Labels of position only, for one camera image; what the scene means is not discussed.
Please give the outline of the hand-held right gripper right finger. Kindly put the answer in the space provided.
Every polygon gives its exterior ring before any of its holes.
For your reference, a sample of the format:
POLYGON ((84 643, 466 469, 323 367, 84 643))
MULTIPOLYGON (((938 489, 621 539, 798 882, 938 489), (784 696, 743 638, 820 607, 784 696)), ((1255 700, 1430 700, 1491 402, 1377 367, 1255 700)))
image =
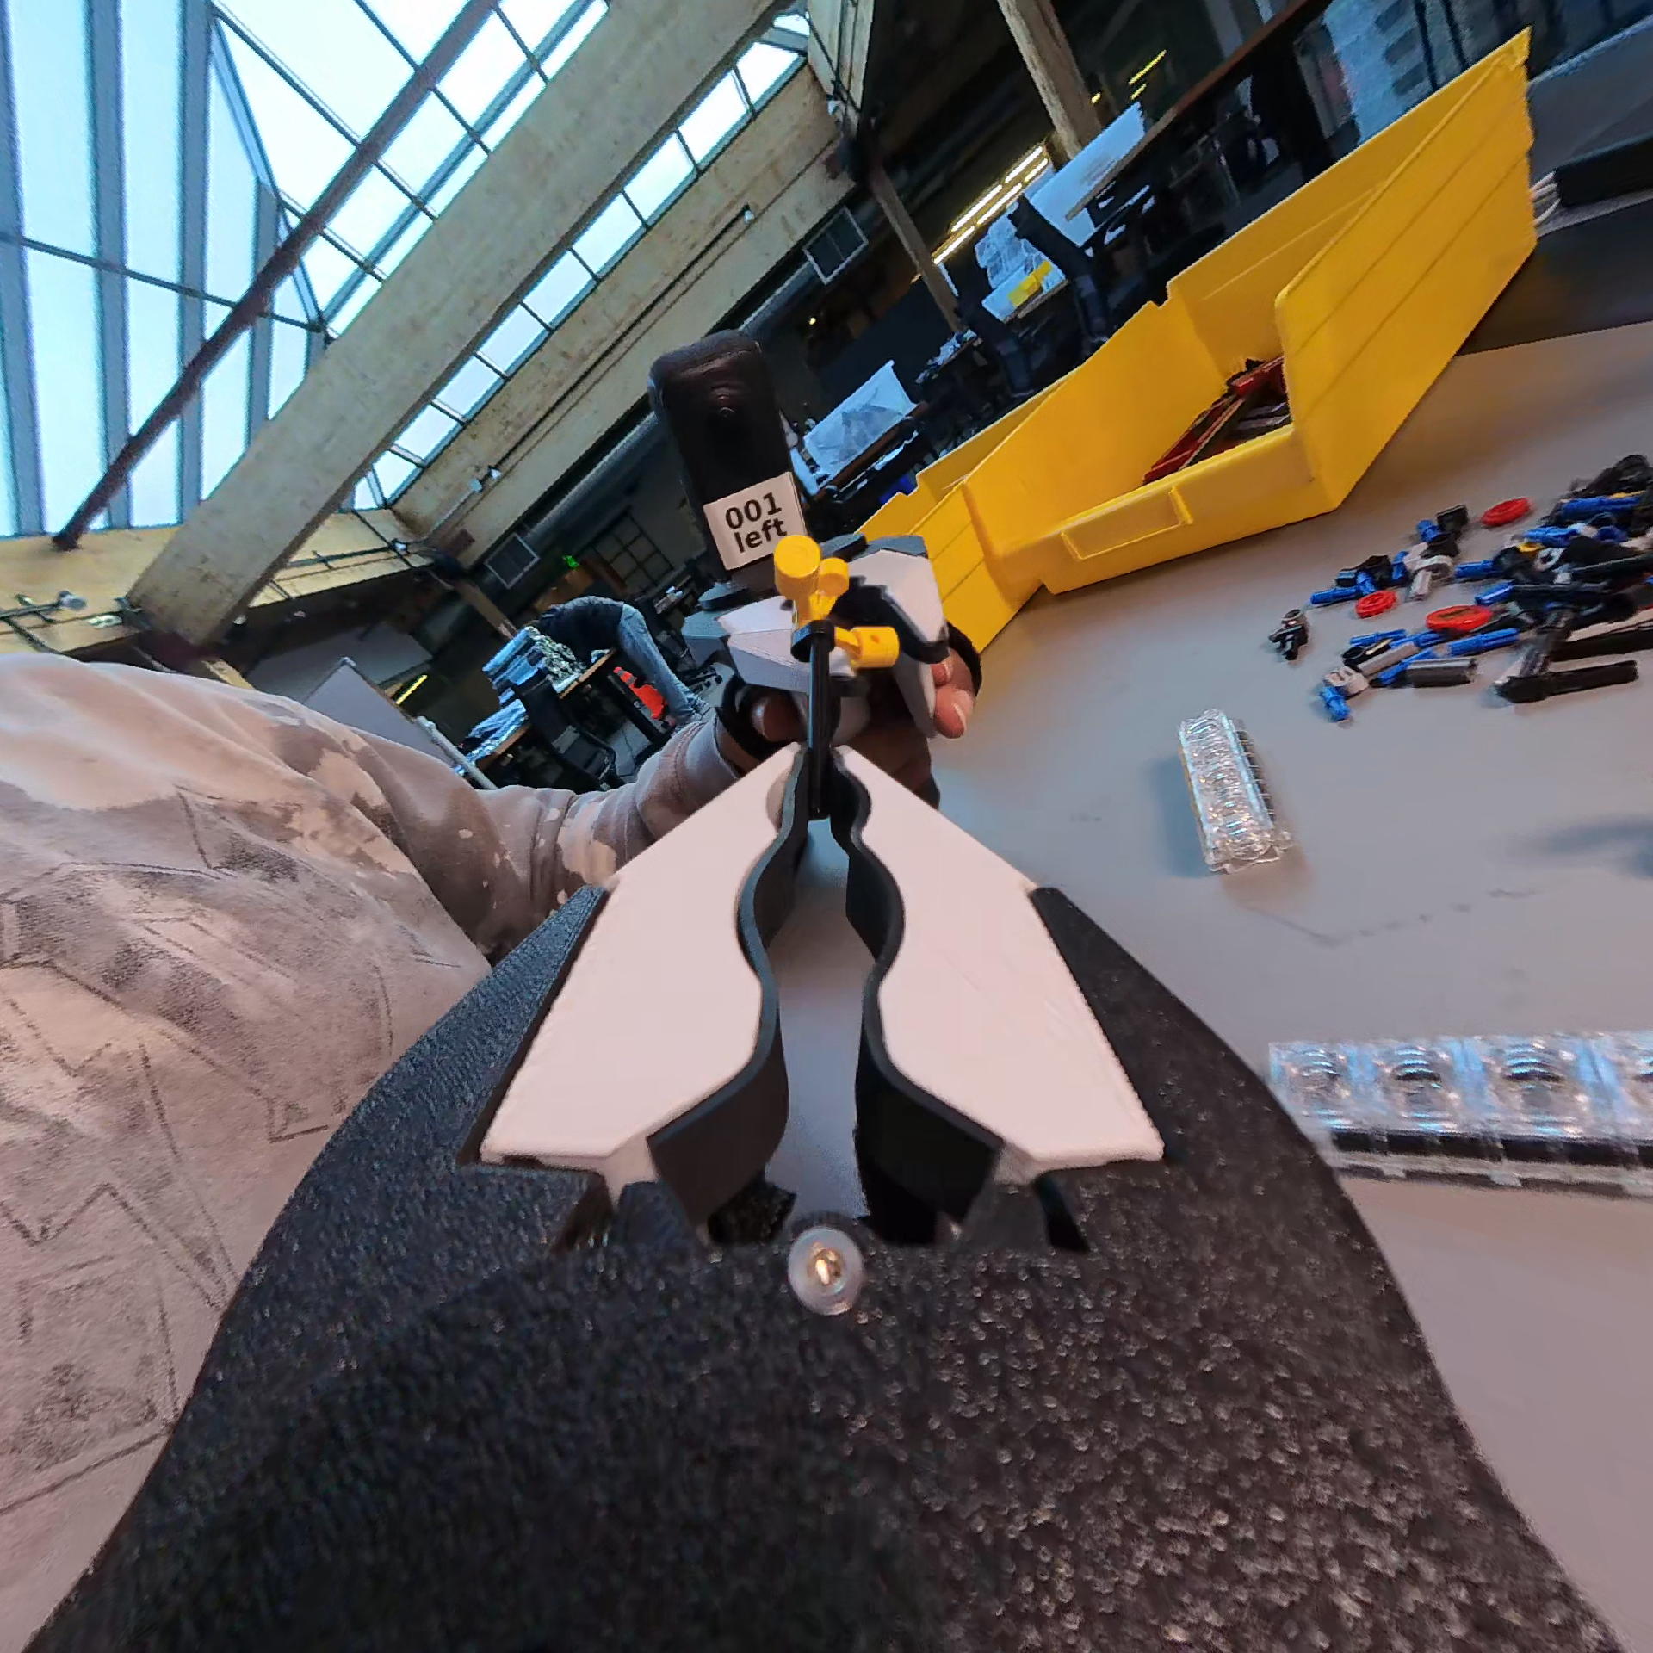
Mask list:
POLYGON ((861 753, 832 771, 844 912, 868 957, 856 1128, 867 1225, 946 1247, 1006 1196, 1034 1247, 1054 1179, 1168 1145, 1044 919, 1044 888, 861 753))

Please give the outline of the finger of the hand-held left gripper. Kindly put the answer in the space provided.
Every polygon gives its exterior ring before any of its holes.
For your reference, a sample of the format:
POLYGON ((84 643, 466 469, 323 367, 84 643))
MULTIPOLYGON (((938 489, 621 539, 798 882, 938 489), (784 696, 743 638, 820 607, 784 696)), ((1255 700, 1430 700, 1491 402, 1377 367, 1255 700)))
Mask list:
POLYGON ((867 542, 849 561, 840 629, 896 634, 901 656, 888 672, 916 728, 930 736, 936 732, 933 666, 948 660, 953 643, 927 548, 922 542, 867 542))
POLYGON ((795 659, 795 611, 784 600, 760 600, 715 617, 719 653, 729 660, 729 688, 788 696, 811 704, 813 666, 795 659))

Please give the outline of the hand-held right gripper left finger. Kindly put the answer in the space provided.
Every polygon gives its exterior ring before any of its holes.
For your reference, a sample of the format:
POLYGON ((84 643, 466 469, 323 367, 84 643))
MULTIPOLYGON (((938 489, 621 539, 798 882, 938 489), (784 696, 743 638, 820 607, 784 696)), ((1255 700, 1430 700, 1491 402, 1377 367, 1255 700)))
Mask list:
POLYGON ((493 1166, 657 1180, 694 1225, 790 1119, 770 941, 802 867, 784 749, 612 875, 482 1134, 493 1166))

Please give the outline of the yellow assembly with black axle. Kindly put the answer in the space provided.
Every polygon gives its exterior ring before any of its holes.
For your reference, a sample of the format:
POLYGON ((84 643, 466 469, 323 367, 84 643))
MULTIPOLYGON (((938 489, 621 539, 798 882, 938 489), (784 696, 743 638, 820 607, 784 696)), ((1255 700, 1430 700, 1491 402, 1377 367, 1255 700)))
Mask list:
POLYGON ((849 565, 827 556, 805 534, 788 534, 774 554, 778 596, 792 607, 792 656, 805 665, 805 798, 811 818, 829 816, 832 733, 839 693, 832 659, 844 653, 851 672, 888 672, 901 665, 901 634, 888 625, 839 628, 836 607, 851 590, 849 565))

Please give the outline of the person's left forearm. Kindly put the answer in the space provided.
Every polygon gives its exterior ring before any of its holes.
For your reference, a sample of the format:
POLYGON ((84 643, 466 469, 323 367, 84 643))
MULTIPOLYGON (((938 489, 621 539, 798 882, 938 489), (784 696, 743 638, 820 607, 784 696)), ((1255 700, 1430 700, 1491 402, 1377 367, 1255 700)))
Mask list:
POLYGON ((618 791, 475 794, 482 821, 463 830, 451 913, 486 958, 500 958, 577 895, 607 887, 736 780, 740 764, 705 714, 618 791))

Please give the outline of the grey desk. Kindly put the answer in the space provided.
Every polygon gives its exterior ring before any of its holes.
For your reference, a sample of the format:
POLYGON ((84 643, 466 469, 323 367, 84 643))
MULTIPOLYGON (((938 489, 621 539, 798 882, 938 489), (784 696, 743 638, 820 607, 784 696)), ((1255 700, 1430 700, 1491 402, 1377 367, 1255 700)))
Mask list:
MULTIPOLYGON (((1651 454, 1651 323, 1456 358, 1318 520, 1033 601, 988 649, 941 809, 1145 963, 1231 1050, 1651 1030, 1651 669, 1504 707, 1314 686, 1352 620, 1266 635, 1445 507, 1553 502, 1651 454), (1255 743, 1296 850, 1213 875, 1179 725, 1255 743)), ((1651 1651, 1651 1200, 1345 1185, 1484 1460, 1627 1651, 1651 1651)))

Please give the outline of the person's left hand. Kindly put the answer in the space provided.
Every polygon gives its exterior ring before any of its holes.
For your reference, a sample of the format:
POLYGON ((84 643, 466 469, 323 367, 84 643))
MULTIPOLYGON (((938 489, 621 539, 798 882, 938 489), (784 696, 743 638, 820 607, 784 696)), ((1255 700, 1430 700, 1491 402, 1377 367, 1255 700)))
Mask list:
MULTIPOLYGON (((922 733, 905 698, 888 681, 877 681, 867 698, 867 722, 849 739, 867 762, 938 807, 930 743, 960 739, 967 732, 982 688, 972 659, 951 649, 946 665, 930 666, 933 733, 922 733)), ((753 771, 775 745, 805 743, 808 719, 784 693, 736 688, 725 693, 732 714, 719 714, 716 745, 736 774, 753 771)))

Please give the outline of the yellow plastic storage bin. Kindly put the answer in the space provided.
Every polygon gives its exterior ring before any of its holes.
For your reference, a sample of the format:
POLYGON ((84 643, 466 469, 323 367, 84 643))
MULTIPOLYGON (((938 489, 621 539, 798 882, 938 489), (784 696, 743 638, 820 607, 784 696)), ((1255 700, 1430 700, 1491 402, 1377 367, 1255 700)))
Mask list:
POLYGON ((909 492, 896 492, 861 527, 868 542, 902 534, 924 542, 946 620, 982 656, 1026 607, 1034 584, 1016 589, 1012 596, 1002 590, 988 569, 982 534, 962 486, 1057 388, 1061 382, 1044 388, 938 462, 922 468, 909 492))
POLYGON ((1350 497, 1536 250, 1520 32, 1168 284, 960 486, 1006 596, 1350 497))

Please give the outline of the clear studded building brick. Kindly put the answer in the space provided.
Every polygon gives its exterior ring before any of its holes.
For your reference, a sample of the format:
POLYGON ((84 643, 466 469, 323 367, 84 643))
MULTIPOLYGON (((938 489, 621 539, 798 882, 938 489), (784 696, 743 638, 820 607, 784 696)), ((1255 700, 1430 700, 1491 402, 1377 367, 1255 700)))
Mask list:
POLYGON ((1273 864, 1296 850, 1296 839, 1273 807, 1255 743, 1231 714, 1210 708, 1183 719, 1179 757, 1213 875, 1273 864))
POLYGON ((1273 1044, 1269 1081, 1339 1176, 1651 1197, 1651 1031, 1273 1044))

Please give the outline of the red and black parts heap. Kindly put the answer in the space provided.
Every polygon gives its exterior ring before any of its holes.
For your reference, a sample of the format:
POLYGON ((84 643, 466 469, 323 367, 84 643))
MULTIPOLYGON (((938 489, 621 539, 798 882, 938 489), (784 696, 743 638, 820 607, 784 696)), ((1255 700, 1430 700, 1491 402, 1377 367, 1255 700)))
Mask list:
POLYGON ((1147 468, 1141 482, 1158 485, 1291 424, 1286 358, 1245 361, 1222 395, 1147 468))

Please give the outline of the pile of small building parts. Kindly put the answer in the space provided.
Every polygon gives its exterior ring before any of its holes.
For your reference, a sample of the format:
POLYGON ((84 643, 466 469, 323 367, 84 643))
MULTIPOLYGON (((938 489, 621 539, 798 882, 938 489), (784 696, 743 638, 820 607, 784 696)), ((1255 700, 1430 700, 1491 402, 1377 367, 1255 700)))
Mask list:
POLYGON ((1651 669, 1651 457, 1631 454, 1554 502, 1453 507, 1414 545, 1370 556, 1286 611, 1266 646, 1311 649, 1317 620, 1356 620, 1314 698, 1333 722, 1360 696, 1464 688, 1482 666, 1504 707, 1623 688, 1651 669))

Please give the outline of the light wooden post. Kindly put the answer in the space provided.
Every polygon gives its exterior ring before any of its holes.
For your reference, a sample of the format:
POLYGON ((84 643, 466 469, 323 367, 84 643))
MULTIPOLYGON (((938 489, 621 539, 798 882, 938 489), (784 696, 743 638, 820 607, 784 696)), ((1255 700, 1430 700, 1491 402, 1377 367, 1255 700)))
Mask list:
POLYGON ((1052 121, 1057 156, 1071 164, 1102 123, 1057 11, 1052 4, 999 4, 999 11, 1052 121))

